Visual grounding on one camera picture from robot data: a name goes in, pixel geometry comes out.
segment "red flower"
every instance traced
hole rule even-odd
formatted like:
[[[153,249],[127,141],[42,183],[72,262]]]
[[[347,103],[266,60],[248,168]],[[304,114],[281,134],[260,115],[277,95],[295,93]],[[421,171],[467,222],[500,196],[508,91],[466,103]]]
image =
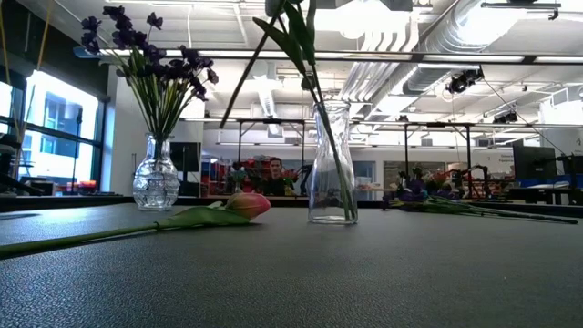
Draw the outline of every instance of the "red flower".
[[[227,200],[227,210],[237,212],[239,215],[253,220],[271,207],[270,201],[261,194],[236,193]]]

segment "monitor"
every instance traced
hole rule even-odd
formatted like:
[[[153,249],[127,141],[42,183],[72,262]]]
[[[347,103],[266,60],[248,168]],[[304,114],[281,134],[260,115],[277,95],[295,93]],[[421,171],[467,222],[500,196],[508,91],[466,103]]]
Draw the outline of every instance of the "monitor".
[[[179,172],[198,172],[200,159],[199,142],[171,142],[170,159]]]
[[[516,179],[553,179],[557,176],[555,149],[514,145]]]

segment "tulip stem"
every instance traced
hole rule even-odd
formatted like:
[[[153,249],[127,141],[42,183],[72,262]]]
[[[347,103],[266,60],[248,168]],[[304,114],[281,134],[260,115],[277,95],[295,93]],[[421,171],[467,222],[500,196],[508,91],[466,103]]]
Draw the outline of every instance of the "tulip stem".
[[[7,259],[10,257],[24,255],[26,253],[34,253],[39,251],[50,251],[54,249],[65,248],[68,246],[77,245],[79,243],[87,241],[95,241],[109,237],[121,236],[130,233],[142,232],[142,231],[152,231],[156,230],[159,225],[149,224],[147,226],[136,227],[136,228],[123,228],[116,229],[112,231],[103,231],[96,233],[88,233],[73,237],[64,238],[54,238],[45,241],[30,241],[30,242],[20,242],[12,245],[0,246],[0,260]]]

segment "man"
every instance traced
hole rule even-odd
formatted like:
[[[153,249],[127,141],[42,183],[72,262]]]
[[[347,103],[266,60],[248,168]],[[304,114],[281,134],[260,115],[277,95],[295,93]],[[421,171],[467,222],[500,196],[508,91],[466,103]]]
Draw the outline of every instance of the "man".
[[[281,159],[270,159],[270,176],[263,182],[263,194],[285,196],[285,181],[281,176],[283,165]]]

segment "tulip bud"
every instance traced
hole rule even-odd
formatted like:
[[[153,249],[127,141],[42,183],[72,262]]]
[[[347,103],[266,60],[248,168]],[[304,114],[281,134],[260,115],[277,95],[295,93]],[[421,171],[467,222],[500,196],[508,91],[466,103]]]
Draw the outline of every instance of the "tulip bud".
[[[236,193],[227,200],[225,209],[232,210],[239,215],[253,220],[271,207],[270,201],[257,193]]]

